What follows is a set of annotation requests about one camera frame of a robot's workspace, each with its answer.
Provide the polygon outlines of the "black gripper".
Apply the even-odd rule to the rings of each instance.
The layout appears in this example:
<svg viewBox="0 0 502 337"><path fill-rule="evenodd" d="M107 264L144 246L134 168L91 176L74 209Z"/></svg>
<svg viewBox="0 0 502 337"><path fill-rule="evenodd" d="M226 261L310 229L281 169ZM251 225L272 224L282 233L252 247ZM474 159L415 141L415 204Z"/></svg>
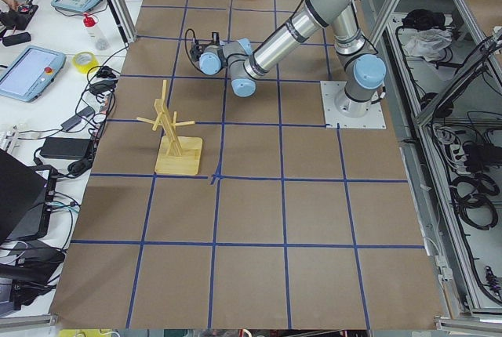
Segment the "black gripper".
<svg viewBox="0 0 502 337"><path fill-rule="evenodd" d="M197 63L203 54L209 54L208 48L211 46L210 43L201 43L200 41L192 41L189 50L189 57L192 63Z"/></svg>

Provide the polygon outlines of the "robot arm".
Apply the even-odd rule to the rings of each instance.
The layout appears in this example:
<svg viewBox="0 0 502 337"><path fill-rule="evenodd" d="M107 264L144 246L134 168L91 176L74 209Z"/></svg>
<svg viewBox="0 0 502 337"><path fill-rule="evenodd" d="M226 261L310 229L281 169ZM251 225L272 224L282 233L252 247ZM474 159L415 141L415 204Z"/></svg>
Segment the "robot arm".
<svg viewBox="0 0 502 337"><path fill-rule="evenodd" d="M192 38L185 51L191 65L205 75L226 70L236 96L249 97L256 83L319 31L330 29L347 81L334 98L335 108L348 118L361 118L380 102L376 96L387 68L363 34L354 0L300 0L291 15L254 49L247 38L222 42L218 32L202 44Z"/></svg>

